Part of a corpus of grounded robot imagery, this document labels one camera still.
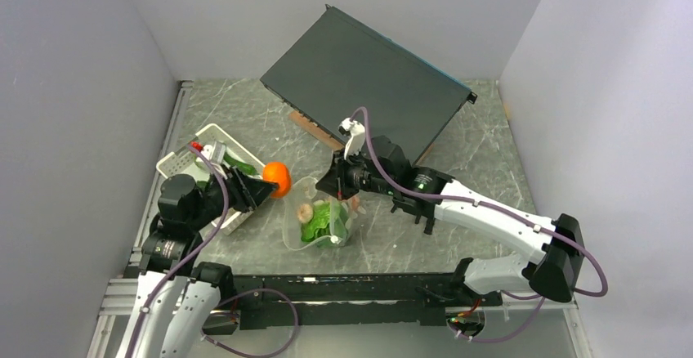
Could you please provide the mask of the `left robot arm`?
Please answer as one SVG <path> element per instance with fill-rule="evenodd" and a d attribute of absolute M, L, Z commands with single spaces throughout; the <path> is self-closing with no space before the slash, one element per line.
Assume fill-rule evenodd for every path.
<path fill-rule="evenodd" d="M 118 357 L 187 356 L 211 311 L 228 307 L 236 293 L 229 266 L 196 261 L 209 241 L 200 231 L 233 212 L 255 210 L 278 187 L 238 168 L 204 183 L 189 174 L 163 182 Z"/>

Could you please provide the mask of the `white mushrooms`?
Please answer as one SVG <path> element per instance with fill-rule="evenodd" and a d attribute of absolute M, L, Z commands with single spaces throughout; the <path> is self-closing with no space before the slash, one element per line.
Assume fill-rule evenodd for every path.
<path fill-rule="evenodd" d="M 301 224 L 309 223 L 314 217 L 313 204 L 304 203 L 297 208 L 297 219 Z"/>

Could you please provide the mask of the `orange tangerine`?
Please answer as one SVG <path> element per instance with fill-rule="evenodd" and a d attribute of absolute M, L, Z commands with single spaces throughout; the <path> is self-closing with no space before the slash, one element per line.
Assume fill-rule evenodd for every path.
<path fill-rule="evenodd" d="M 289 193 L 292 188 L 293 179 L 290 176 L 288 167 L 281 162 L 270 162 L 265 165 L 262 171 L 262 179 L 277 185 L 277 188 L 270 195 L 280 199 Z"/>

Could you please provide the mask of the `polka dot zip bag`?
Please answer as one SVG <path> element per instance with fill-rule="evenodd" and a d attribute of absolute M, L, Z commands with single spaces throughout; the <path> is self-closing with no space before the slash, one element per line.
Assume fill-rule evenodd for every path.
<path fill-rule="evenodd" d="M 318 191 L 316 183 L 314 177 L 303 177 L 282 198 L 282 239 L 292 251 L 343 247 L 366 214 L 359 196 L 338 200 Z"/>

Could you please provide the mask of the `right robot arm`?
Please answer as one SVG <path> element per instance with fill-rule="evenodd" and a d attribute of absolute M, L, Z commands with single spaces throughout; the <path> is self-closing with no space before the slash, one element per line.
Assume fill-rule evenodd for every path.
<path fill-rule="evenodd" d="M 425 234 L 437 221 L 462 226 L 507 246 L 512 254 L 490 260 L 467 257 L 450 283 L 452 298 L 469 305 L 499 290 L 530 289 L 555 302 L 570 302 L 578 289 L 584 260 L 579 221 L 565 213 L 541 217 L 509 208 L 480 195 L 452 176 L 412 165 L 385 136 L 373 139 L 376 156 L 365 150 L 333 153 L 331 165 L 315 187 L 339 200 L 361 191 L 391 198 L 393 208 L 424 219 Z"/>

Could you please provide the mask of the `peach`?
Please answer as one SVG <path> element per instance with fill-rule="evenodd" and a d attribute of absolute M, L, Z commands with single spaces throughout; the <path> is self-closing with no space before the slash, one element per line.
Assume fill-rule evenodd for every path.
<path fill-rule="evenodd" d="M 355 195 L 349 199 L 349 205 L 350 205 L 351 211 L 357 212 L 357 213 L 362 213 L 361 205 L 360 205 L 360 198 L 358 195 Z"/>

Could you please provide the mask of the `green lettuce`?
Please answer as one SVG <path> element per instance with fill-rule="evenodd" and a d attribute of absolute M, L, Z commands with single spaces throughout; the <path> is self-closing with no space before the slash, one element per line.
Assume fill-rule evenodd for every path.
<path fill-rule="evenodd" d="M 336 200 L 316 200 L 314 217 L 300 226 L 300 240 L 306 244 L 332 248 L 346 243 L 350 236 L 351 217 L 346 205 Z"/>

